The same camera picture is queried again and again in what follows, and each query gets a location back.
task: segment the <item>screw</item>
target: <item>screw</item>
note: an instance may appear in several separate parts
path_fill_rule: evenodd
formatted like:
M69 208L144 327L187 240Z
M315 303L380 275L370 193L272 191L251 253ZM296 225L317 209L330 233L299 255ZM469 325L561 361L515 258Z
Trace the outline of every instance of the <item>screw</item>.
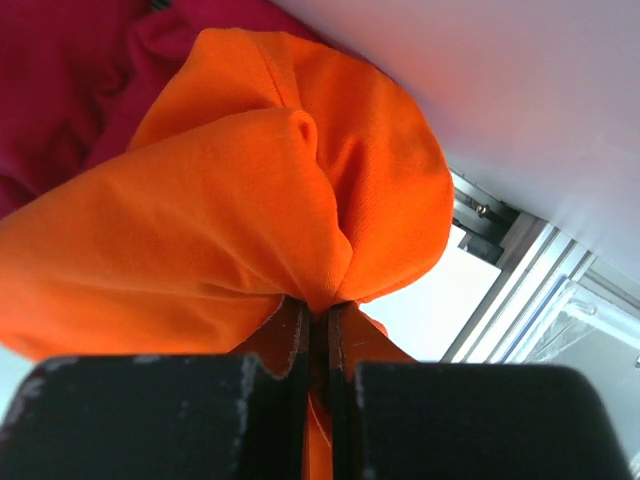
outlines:
M476 213L480 218L483 218L487 214L487 212L489 212L489 207L486 205L480 204L476 207Z

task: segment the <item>white wall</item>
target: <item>white wall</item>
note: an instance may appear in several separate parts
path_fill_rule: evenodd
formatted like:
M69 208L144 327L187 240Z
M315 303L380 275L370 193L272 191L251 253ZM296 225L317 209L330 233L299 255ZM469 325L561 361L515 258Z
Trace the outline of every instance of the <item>white wall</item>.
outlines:
M0 423L16 388L31 370L32 363L0 345Z
M500 270L458 248L464 231L452 227L438 264L417 282L361 306L389 338L417 360L439 361L469 320Z
M640 2L273 0L416 97L449 161L640 281Z

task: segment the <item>orange fabric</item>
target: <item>orange fabric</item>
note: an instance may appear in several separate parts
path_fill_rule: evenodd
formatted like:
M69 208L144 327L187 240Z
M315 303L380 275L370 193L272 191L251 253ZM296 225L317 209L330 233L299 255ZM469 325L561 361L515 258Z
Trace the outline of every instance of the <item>orange fabric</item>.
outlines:
M0 339L34 359L227 352L283 293L321 312L416 280L452 204L420 110L375 68L205 30L127 153L0 223Z

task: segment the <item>magenta cloth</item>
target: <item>magenta cloth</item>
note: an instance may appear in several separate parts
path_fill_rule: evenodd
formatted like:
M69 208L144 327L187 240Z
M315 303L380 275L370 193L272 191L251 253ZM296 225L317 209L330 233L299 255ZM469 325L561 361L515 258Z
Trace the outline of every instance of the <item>magenta cloth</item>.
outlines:
M121 154L209 27L318 40L266 0L0 2L0 218Z

